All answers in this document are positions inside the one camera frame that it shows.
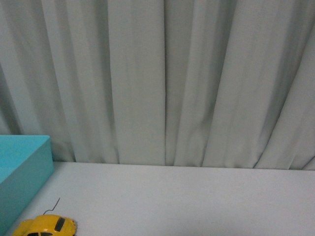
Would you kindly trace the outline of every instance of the curtain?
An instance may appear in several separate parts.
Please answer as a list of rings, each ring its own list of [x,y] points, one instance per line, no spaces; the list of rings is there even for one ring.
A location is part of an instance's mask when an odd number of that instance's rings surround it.
[[[56,161],[315,170],[313,0],[1,0],[0,134]]]

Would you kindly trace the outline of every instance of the white table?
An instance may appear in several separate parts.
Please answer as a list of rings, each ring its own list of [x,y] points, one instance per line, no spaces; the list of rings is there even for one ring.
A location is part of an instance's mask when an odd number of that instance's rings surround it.
[[[57,162],[6,236],[59,197],[78,236],[315,235],[315,172]]]

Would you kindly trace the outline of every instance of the yellow toy car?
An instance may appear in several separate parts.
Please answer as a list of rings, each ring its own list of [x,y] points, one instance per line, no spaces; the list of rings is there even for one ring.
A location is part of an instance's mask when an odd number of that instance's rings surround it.
[[[34,220],[22,221],[12,236],[74,236],[73,220],[58,215],[39,215]]]

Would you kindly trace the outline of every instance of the antenna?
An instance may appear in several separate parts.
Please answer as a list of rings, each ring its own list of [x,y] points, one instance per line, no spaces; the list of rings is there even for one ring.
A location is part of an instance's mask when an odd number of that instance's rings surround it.
[[[47,210],[47,211],[44,212],[44,214],[46,214],[46,212],[48,212],[48,211],[53,211],[53,210],[55,209],[55,207],[57,206],[59,200],[60,200],[60,198],[58,199],[58,201],[56,202],[56,204],[55,204],[55,206],[54,206],[54,208],[53,208],[52,210]]]

